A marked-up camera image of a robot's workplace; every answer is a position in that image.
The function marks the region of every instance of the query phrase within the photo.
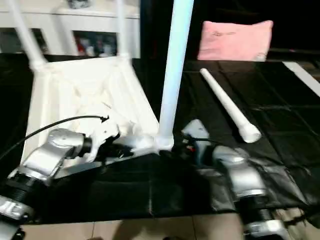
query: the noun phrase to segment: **tiled floor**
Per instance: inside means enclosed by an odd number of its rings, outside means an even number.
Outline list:
[[[200,215],[155,219],[24,226],[25,240],[243,240],[238,215]],[[320,230],[299,223],[290,229],[292,240],[318,240]]]

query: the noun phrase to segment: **floor tile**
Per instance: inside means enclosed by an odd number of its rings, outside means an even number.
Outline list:
[[[235,213],[193,216],[197,240],[243,240],[243,226]]]
[[[87,240],[92,237],[94,223],[24,225],[24,240]]]
[[[171,217],[96,222],[93,237],[103,240],[195,240],[191,217]]]

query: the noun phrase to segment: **white cabinet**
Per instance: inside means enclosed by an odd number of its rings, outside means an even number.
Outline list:
[[[81,9],[70,9],[67,0],[20,0],[19,2],[27,26],[36,32],[38,39],[44,41],[40,45],[43,46],[45,53],[75,56],[86,54],[105,56],[115,53],[117,47],[115,0],[92,0],[92,6]],[[132,58],[140,57],[139,2],[139,0],[125,0],[127,46]],[[0,0],[0,52],[10,52],[6,43],[10,43],[10,39],[13,38],[14,27],[5,0]]]

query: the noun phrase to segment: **pink pillow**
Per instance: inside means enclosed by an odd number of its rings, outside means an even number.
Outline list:
[[[273,22],[252,25],[205,21],[198,60],[265,61]]]

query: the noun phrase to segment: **white furniture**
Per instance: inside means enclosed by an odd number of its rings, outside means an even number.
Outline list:
[[[104,140],[101,134],[108,132],[106,128],[115,126],[121,136],[129,138],[157,133],[159,123],[131,65],[130,53],[127,52],[129,47],[124,37],[127,35],[124,0],[116,1],[117,56],[47,62],[30,28],[25,24],[18,0],[6,0],[34,73],[27,134],[52,122],[78,115],[110,117],[104,123],[88,119],[90,122],[74,121],[59,126],[86,135],[92,134],[93,142]],[[47,136],[48,131],[43,131],[25,142],[22,159],[43,144]],[[94,157],[90,153],[89,156],[67,161],[66,164],[71,166],[91,159]]]
[[[71,9],[67,0],[19,0],[27,27],[40,29],[52,55],[77,56],[74,31],[116,33],[115,0],[92,0],[92,6]],[[140,0],[124,1],[126,39],[132,58],[140,57]],[[5,0],[0,0],[1,28],[14,28]]]

